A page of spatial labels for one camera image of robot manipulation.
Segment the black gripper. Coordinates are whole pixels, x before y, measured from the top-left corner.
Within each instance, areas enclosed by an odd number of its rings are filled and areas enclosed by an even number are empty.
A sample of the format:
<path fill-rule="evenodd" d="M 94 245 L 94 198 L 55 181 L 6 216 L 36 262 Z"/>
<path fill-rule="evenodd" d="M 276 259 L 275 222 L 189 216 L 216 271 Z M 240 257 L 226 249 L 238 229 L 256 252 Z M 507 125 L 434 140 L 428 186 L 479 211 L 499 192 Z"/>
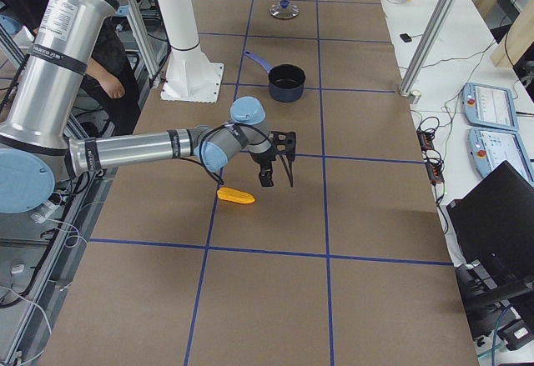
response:
<path fill-rule="evenodd" d="M 270 188 L 274 186 L 273 181 L 273 162 L 276 160 L 276 152 L 271 150 L 263 153 L 251 153 L 252 160 L 260 166 L 259 182 L 263 188 Z M 295 157 L 289 154 L 281 154 L 280 161 L 284 167 L 286 177 L 288 178 L 291 187 L 294 186 L 293 163 Z"/>

